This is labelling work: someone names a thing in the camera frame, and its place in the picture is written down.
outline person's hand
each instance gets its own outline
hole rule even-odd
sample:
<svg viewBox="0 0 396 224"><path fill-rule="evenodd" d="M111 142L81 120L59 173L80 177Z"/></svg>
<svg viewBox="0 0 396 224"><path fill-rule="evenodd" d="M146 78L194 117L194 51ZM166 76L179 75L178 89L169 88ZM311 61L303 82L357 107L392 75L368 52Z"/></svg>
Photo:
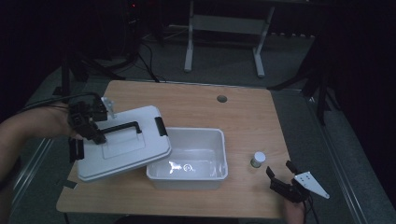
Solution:
<svg viewBox="0 0 396 224"><path fill-rule="evenodd" d="M303 203L292 203L284 199L284 216L288 224L304 224L305 208Z"/></svg>
<svg viewBox="0 0 396 224"><path fill-rule="evenodd" d="M81 139L67 123L66 104L42 106L17 114L0 124L0 180L6 176L30 138L66 135Z"/></svg>

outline white plastic container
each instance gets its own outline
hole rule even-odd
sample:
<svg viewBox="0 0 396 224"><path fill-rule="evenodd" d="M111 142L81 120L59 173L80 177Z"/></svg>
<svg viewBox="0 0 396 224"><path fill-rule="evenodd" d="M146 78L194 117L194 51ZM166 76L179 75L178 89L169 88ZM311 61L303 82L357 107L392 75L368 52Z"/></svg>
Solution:
<svg viewBox="0 0 396 224"><path fill-rule="evenodd" d="M169 138L161 132L160 111L153 105L120 112L115 119L96 124L103 130L132 121L138 123L141 133L135 127L108 133L102 145L84 139L85 159L78 161L78 178L89 182L118 175L170 155Z"/></svg>
<svg viewBox="0 0 396 224"><path fill-rule="evenodd" d="M156 189L218 189L228 175L220 129L166 128L172 152L147 166Z"/></svg>

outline wooden table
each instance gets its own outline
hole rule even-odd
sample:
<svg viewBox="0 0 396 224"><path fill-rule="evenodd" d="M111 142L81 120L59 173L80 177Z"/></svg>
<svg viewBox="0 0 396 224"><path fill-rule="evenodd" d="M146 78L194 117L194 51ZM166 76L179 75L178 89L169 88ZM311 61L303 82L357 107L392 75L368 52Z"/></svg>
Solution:
<svg viewBox="0 0 396 224"><path fill-rule="evenodd" d="M220 103L219 95L227 97ZM219 128L225 136L229 175L216 190L159 190L146 168L84 183L74 165L57 209L66 213L107 213L191 217L281 217L282 198L269 189L270 166L285 182L292 173L289 153L271 93L263 89L189 84L111 81L105 96L121 112L145 105L160 109L167 127ZM256 151L266 154L262 167L250 166Z"/></svg>

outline white lid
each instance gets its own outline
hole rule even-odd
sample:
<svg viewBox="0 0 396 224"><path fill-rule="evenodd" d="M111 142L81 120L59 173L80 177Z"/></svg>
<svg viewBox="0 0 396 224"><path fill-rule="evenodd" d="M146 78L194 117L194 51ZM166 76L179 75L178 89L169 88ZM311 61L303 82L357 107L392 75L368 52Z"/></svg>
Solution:
<svg viewBox="0 0 396 224"><path fill-rule="evenodd" d="M106 143L96 145L84 139L85 158L78 161L78 178L83 181L117 175L148 163L165 158L171 153L169 137L164 135L160 111L153 105L140 107L108 117L106 121L97 122L103 130L121 124L136 121L141 133L135 127L106 134Z"/></svg>
<svg viewBox="0 0 396 224"><path fill-rule="evenodd" d="M263 152L254 153L254 160L259 163L263 163L265 161L265 154Z"/></svg>

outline black cable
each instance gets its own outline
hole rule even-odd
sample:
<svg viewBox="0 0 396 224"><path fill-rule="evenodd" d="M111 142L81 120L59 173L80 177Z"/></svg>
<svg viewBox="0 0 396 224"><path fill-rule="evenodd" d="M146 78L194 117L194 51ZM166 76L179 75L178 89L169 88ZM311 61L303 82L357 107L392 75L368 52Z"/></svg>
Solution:
<svg viewBox="0 0 396 224"><path fill-rule="evenodd" d="M97 100L101 100L101 97L96 92L83 92L83 93L76 94L76 95L70 95L70 96L64 96L64 97L58 97L58 98L51 98L51 99L42 100L42 101L38 101L38 102L35 102L35 103L32 103L32 104L29 104L25 108L20 110L18 112L18 114L23 112L23 111L26 111L26 110L38 108L40 106L50 105L50 104L61 102L61 101L64 101L64 100L70 100L70 99L73 99L73 98L82 97L82 96L88 96L88 95L92 95Z"/></svg>
<svg viewBox="0 0 396 224"><path fill-rule="evenodd" d="M133 63L133 62L134 62L134 57L129 56L129 57L126 58L125 61L122 62L122 63L117 63L117 64L113 64L113 65L109 65L109 66L104 66L104 68L114 71L114 70L123 68L123 67L125 67L126 65L128 65L128 64L130 64L130 63Z"/></svg>
<svg viewBox="0 0 396 224"><path fill-rule="evenodd" d="M309 197L308 197L308 202L309 202L309 206L311 206L311 210L312 210L312 212L314 214L315 221L319 224L318 214L317 214L317 212L315 211L315 208L314 208L314 199L312 198L311 195L309 195Z"/></svg>
<svg viewBox="0 0 396 224"><path fill-rule="evenodd" d="M150 69L150 71L152 71L152 50L151 50L151 47L143 42L141 44L143 46L145 46L149 51L149 69Z"/></svg>
<svg viewBox="0 0 396 224"><path fill-rule="evenodd" d="M155 77L162 78L162 79L163 79L163 82L165 82L165 83L167 82L167 81L166 81L166 78L164 78L164 77L161 77L161 76L155 76Z"/></svg>
<svg viewBox="0 0 396 224"><path fill-rule="evenodd" d="M309 210L306 211L306 203L305 201L303 201L303 205L304 205L304 224L306 223L306 215L308 214Z"/></svg>
<svg viewBox="0 0 396 224"><path fill-rule="evenodd" d="M158 80L158 78L156 78L154 76L154 74L152 73L152 71L149 69L149 66L146 64L145 60L143 59L142 55L140 55L140 53L138 53L140 60L142 60L143 64L146 66L146 69L149 73L149 75L151 76L151 78L155 81L155 82L160 82L160 80Z"/></svg>
<svg viewBox="0 0 396 224"><path fill-rule="evenodd" d="M334 106L335 109L341 110L341 107L335 102L335 100L332 98L332 96L329 94L328 91L326 91L326 95L329 97L330 101L332 102L332 106Z"/></svg>
<svg viewBox="0 0 396 224"><path fill-rule="evenodd" d="M133 64L131 64L131 65L129 65L129 66L127 66L126 68L124 68L124 69L122 69L122 70L120 70L120 71L117 71L117 72L116 72L116 74L123 73L123 72L125 72L126 70L128 70L128 69L132 68L133 66L135 66L135 64L134 64L134 63L133 63Z"/></svg>
<svg viewBox="0 0 396 224"><path fill-rule="evenodd" d="M102 75L105 75L107 77L110 77L111 79L115 80L125 80L125 77L120 77L113 72L111 72L109 69L103 67L101 64L99 64L96 60L91 59L84 55L81 52L76 51L76 56L83 61L85 64L88 64L91 68L95 69L96 71L102 73Z"/></svg>
<svg viewBox="0 0 396 224"><path fill-rule="evenodd" d="M64 222L65 222L66 224L70 224L69 216L67 215L67 213L64 213Z"/></svg>
<svg viewBox="0 0 396 224"><path fill-rule="evenodd" d="M69 107L67 106L61 106L61 105L43 105L45 107L55 107L55 108L60 108L60 109L68 109Z"/></svg>

